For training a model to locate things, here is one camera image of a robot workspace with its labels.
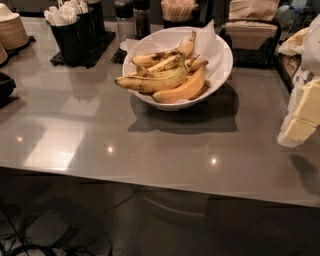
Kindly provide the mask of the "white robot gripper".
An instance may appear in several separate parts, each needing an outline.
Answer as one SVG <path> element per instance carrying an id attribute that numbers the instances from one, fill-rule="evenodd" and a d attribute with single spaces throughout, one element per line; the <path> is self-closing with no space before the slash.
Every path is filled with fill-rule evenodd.
<path id="1" fill-rule="evenodd" d="M 320 14 L 311 22 L 303 40 L 302 66 L 314 75 L 320 74 Z M 320 125 L 320 80 L 306 87 L 297 85 L 291 92 L 277 142 L 285 147 L 303 144 Z"/>

